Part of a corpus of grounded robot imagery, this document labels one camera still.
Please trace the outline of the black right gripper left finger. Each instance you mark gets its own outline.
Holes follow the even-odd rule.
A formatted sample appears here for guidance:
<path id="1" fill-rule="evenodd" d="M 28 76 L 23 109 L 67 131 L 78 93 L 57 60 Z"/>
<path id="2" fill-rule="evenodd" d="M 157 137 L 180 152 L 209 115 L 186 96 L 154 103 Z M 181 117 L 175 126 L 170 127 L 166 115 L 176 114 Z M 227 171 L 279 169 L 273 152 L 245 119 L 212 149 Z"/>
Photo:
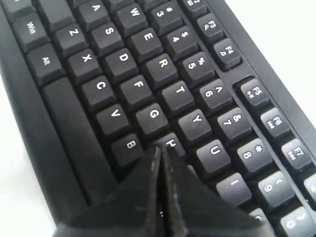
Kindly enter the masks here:
<path id="1" fill-rule="evenodd" d="M 162 149 L 146 149 L 134 170 L 101 203 L 57 226 L 56 237 L 161 237 L 159 203 Z"/>

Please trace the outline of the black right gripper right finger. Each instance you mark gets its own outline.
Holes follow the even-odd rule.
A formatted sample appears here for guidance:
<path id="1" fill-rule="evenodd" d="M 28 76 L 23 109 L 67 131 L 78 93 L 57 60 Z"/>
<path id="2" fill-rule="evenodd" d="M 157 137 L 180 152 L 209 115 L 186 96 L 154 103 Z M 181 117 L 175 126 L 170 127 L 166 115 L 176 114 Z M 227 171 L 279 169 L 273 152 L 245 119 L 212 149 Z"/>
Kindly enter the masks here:
<path id="1" fill-rule="evenodd" d="M 161 151 L 165 228 L 169 237 L 272 237 L 267 221 L 222 200 L 171 148 Z"/>

